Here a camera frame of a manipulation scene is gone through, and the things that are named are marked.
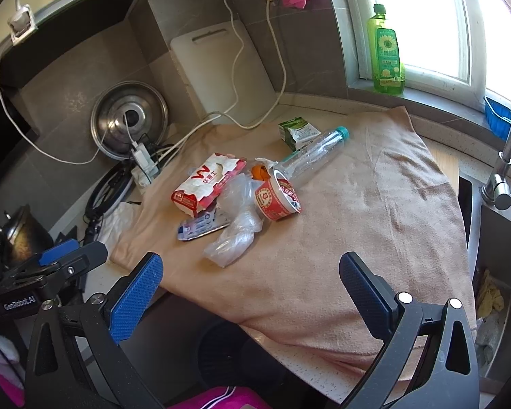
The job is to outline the blue toothpaste tube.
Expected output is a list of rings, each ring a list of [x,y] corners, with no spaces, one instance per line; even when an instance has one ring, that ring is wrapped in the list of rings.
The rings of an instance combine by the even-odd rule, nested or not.
[[[181,222],[178,227],[177,238],[183,242],[192,241],[222,230],[228,227],[230,223],[231,220],[223,211],[214,208],[202,212],[195,218]]]

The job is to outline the red white paper bag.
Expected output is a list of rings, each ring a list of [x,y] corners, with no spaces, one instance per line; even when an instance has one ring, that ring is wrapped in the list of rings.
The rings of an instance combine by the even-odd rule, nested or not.
[[[172,203],[194,218],[207,210],[228,182],[246,167],[244,158],[213,153],[171,194]]]

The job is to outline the red paper cup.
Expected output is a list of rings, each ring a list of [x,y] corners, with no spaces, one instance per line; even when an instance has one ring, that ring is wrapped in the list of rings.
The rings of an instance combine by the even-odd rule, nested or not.
[[[273,222],[302,211],[295,189],[280,171],[275,171],[255,192],[257,207],[267,219]]]

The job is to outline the clear plastic bag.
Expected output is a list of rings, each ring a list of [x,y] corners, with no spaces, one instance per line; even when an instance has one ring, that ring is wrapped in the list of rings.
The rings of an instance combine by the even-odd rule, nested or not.
[[[247,173],[235,176],[218,196],[218,208],[230,220],[229,226],[216,241],[204,250],[204,257],[226,268],[244,255],[263,228],[263,218],[257,211],[256,189],[262,185]]]

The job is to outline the clear plastic bottle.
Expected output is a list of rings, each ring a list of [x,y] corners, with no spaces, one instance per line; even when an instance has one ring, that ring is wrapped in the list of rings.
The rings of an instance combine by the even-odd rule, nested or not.
[[[330,129],[275,164],[273,168],[284,175],[293,187],[299,188],[335,159],[343,151],[349,138],[350,132],[345,126]]]

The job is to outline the green white milk carton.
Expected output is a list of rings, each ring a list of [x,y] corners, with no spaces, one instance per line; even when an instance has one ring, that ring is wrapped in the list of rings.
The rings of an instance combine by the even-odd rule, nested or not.
[[[302,117],[292,118],[279,123],[281,139],[292,151],[302,149],[321,132]]]

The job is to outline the white tissue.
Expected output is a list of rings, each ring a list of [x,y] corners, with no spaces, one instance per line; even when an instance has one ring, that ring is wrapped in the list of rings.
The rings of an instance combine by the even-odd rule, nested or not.
[[[267,170],[270,170],[279,164],[276,161],[273,161],[273,160],[270,160],[267,158],[262,158],[262,157],[257,157],[254,160],[256,162],[255,164],[263,165],[263,167],[265,167]]]

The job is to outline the orange peel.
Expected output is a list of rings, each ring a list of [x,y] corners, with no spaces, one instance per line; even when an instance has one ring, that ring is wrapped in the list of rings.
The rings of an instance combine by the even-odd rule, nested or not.
[[[251,176],[254,180],[266,182],[270,179],[269,169],[265,164],[257,163],[250,169]]]

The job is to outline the white cloth on counter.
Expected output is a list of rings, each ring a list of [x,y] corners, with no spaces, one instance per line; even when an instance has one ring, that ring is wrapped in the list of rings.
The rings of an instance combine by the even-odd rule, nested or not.
[[[121,202],[103,219],[97,241],[106,246],[109,255],[117,246],[122,234],[132,226],[140,209],[140,204]]]

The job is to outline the yellow rag in sink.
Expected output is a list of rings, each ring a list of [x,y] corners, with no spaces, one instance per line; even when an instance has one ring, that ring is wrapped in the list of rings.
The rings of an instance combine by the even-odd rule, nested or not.
[[[489,269],[485,269],[476,296],[476,316],[479,319],[486,319],[493,311],[500,312],[504,306],[501,291],[494,284]]]

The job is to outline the steel faucet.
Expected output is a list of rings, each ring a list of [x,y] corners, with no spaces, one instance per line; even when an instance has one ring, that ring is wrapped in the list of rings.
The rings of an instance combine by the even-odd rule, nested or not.
[[[482,187],[482,197],[486,204],[500,211],[511,207],[511,189],[507,182],[507,174],[511,167],[511,127],[504,149],[498,153],[493,170]]]

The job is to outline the blue sponge on sill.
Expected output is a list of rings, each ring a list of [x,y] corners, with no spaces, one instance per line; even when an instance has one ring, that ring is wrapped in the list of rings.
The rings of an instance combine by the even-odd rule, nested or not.
[[[485,121],[491,132],[506,141],[511,130],[511,109],[488,97],[485,100]]]

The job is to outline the green dish soap bottle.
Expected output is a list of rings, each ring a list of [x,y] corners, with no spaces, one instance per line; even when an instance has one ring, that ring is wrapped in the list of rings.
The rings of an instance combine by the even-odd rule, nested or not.
[[[389,95],[401,95],[405,85],[405,69],[396,31],[386,26],[387,12],[380,0],[375,0],[374,14],[366,22],[374,89]]]

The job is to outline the white cutting board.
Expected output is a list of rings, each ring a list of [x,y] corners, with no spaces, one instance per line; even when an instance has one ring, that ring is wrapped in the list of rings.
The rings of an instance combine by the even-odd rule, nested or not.
[[[254,43],[237,19],[177,36],[171,52],[202,116],[227,112],[248,126],[276,101]]]

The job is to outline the white wall socket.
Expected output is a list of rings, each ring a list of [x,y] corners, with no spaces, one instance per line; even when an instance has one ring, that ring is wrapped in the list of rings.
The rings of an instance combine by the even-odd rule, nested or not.
[[[13,0],[15,11],[8,18],[10,38],[13,46],[25,41],[36,30],[36,21],[30,5],[22,5],[20,0]]]

